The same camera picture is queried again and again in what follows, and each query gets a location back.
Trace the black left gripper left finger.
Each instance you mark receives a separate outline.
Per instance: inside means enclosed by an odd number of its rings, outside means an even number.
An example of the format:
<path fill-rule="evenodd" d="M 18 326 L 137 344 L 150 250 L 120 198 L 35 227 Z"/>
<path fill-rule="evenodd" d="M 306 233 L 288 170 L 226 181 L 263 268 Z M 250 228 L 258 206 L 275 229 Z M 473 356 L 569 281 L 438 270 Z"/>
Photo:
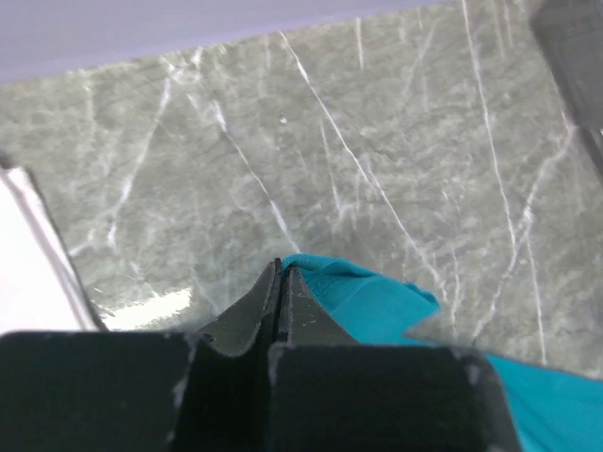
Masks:
<path fill-rule="evenodd" d="M 1 340 L 5 451 L 259 451 L 282 264 L 195 332 Z"/>

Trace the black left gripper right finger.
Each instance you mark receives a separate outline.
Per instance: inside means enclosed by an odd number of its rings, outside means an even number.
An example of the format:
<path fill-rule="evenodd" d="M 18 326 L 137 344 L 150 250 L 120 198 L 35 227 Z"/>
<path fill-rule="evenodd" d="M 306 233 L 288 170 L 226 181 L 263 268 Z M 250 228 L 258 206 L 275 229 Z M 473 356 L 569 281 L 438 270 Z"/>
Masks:
<path fill-rule="evenodd" d="M 517 451 L 502 384 L 470 349 L 362 345 L 285 274 L 269 349 L 271 451 Z"/>

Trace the clear plastic bin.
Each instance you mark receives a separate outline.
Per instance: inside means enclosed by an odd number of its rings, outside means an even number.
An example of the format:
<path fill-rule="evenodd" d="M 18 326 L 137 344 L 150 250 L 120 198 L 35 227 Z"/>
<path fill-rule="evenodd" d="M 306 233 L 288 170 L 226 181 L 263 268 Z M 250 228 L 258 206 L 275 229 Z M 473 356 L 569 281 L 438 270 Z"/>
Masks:
<path fill-rule="evenodd" d="M 602 3 L 548 0 L 530 25 L 572 121 L 602 170 Z"/>

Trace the folded white t shirt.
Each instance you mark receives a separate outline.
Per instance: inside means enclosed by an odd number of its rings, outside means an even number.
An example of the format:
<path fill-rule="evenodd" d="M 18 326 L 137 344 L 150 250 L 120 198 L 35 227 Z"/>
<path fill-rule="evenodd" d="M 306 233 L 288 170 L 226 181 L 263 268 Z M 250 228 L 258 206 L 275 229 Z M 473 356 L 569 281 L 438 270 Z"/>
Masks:
<path fill-rule="evenodd" d="M 1 168 L 1 333 L 103 327 L 28 172 Z"/>

